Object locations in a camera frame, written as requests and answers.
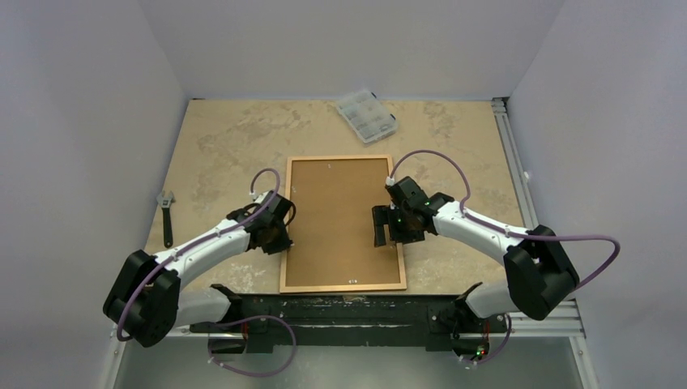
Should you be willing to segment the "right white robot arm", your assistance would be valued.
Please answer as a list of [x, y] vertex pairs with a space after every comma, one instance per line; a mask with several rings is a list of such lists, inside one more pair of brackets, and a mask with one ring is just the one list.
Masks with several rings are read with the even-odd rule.
[[386, 187], [390, 204], [372, 208], [374, 245], [406, 245], [426, 234], [462, 242], [502, 265], [500, 284], [477, 283], [455, 302], [457, 324], [473, 330], [495, 314], [521, 312], [541, 321], [580, 279], [555, 233], [543, 225], [512, 228], [475, 214], [455, 198], [427, 195], [410, 177]]

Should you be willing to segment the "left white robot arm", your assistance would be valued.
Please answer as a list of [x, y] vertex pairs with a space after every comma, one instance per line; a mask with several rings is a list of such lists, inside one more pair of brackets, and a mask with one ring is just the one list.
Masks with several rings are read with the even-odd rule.
[[221, 331], [237, 328], [241, 299], [230, 289], [186, 288], [231, 257], [252, 250], [272, 255], [289, 249], [287, 227], [295, 212], [293, 202], [270, 190], [189, 242], [154, 254], [131, 253], [103, 305], [104, 315], [116, 325], [117, 339], [151, 347], [177, 327], [211, 323]]

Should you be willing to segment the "clear plastic organizer box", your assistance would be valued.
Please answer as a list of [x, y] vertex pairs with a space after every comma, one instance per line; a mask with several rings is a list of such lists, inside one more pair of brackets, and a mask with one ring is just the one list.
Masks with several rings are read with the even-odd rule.
[[396, 117], [367, 89], [341, 97], [335, 106], [364, 145], [388, 138], [398, 130]]

